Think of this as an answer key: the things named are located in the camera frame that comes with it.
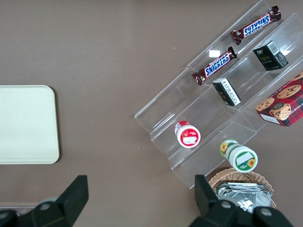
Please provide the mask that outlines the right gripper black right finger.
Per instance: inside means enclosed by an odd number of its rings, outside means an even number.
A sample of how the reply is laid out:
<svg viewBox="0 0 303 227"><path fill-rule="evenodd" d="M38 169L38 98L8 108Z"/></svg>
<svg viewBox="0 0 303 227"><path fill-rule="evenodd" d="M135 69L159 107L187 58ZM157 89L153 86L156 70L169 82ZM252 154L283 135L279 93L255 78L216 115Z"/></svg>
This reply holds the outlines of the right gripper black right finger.
<svg viewBox="0 0 303 227"><path fill-rule="evenodd" d="M195 200L200 216L191 224L192 227L235 226L237 206L230 201L218 199L204 175L195 176Z"/></svg>

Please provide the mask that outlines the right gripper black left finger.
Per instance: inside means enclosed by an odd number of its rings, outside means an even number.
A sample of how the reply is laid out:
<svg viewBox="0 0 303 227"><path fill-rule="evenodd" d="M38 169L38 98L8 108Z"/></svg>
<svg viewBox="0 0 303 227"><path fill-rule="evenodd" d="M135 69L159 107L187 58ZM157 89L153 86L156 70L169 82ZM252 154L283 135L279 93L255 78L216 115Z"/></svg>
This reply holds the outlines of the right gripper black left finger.
<svg viewBox="0 0 303 227"><path fill-rule="evenodd" d="M88 178L79 175L55 200L18 217L18 227L72 227L89 199Z"/></svg>

